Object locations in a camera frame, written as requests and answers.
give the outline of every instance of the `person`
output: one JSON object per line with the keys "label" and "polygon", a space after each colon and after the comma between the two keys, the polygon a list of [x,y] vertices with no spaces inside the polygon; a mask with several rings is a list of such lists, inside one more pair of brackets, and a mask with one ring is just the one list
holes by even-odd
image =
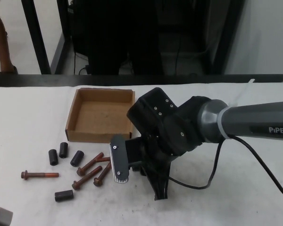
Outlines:
{"label": "person", "polygon": [[6,37],[6,31],[4,24],[0,18],[0,74],[17,74],[17,68],[12,64],[9,48],[8,48],[8,40]]}
{"label": "person", "polygon": [[118,74],[128,52],[135,75],[164,75],[155,0],[77,0],[75,4],[84,18],[91,74]]}

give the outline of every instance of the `white cable tie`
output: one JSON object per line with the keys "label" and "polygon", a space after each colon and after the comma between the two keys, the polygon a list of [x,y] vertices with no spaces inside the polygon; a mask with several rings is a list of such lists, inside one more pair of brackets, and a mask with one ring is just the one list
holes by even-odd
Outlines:
{"label": "white cable tie", "polygon": [[255,80],[254,79],[251,79],[249,81],[249,83],[247,83],[247,85],[245,86],[245,88],[240,92],[240,94],[233,100],[229,103],[229,105],[224,108],[219,114],[218,114],[218,117],[217,117],[217,125],[218,125],[218,128],[219,128],[219,131],[221,133],[221,135],[225,138],[225,139],[230,139],[229,136],[226,134],[223,126],[222,126],[222,117],[223,117],[223,114],[230,108],[232,107],[237,107],[238,106],[238,102],[239,100],[241,99],[242,96],[244,96],[244,94],[247,92],[247,90],[249,89],[250,85],[254,82]]}

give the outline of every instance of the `hex bolt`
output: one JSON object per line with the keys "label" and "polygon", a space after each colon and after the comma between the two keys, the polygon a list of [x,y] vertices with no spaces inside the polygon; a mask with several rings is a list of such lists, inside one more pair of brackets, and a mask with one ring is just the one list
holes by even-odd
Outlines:
{"label": "hex bolt", "polygon": [[108,172],[111,170],[111,163],[109,162],[109,164],[107,165],[107,167],[104,169],[104,171],[100,174],[100,176],[98,178],[94,179],[93,184],[97,187],[100,187],[103,185],[103,179],[105,178],[105,176],[108,174]]}
{"label": "hex bolt", "polygon": [[96,162],[105,162],[105,161],[110,161],[110,157],[106,157],[106,158],[98,158],[95,160]]}
{"label": "hex bolt", "polygon": [[83,168],[79,167],[76,173],[81,177],[85,176],[86,171],[96,163],[96,159],[102,158],[103,156],[104,156],[103,152],[99,153],[94,159],[92,159],[89,163],[87,163]]}
{"label": "hex bolt", "polygon": [[85,177],[80,179],[78,182],[74,181],[74,183],[72,184],[73,189],[79,190],[84,183],[86,183],[88,180],[90,180],[94,175],[96,175],[102,169],[103,168],[101,166],[99,166],[96,169],[94,169],[93,171],[91,171],[90,173],[88,173]]}
{"label": "hex bolt", "polygon": [[21,173],[21,178],[27,180],[28,178],[58,178],[58,173],[28,173],[27,170]]}

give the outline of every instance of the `person's leg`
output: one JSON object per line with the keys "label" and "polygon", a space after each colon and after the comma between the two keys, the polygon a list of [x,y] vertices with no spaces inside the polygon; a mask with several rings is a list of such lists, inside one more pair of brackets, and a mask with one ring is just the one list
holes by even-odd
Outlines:
{"label": "person's leg", "polygon": [[131,21],[129,56],[136,75],[164,75],[154,0],[127,0]]}
{"label": "person's leg", "polygon": [[11,63],[8,49],[8,41],[5,34],[5,28],[0,19],[0,65],[2,72],[14,72],[14,66]]}
{"label": "person's leg", "polygon": [[85,18],[91,74],[118,75],[122,57],[120,27],[123,0],[80,1]]}

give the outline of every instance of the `black trousers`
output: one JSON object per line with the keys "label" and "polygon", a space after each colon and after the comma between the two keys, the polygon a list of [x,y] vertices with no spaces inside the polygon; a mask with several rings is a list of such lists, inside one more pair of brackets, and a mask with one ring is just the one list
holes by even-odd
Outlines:
{"label": "black trousers", "polygon": [[164,74],[155,0],[81,1],[92,74],[118,74],[127,52],[135,74]]}

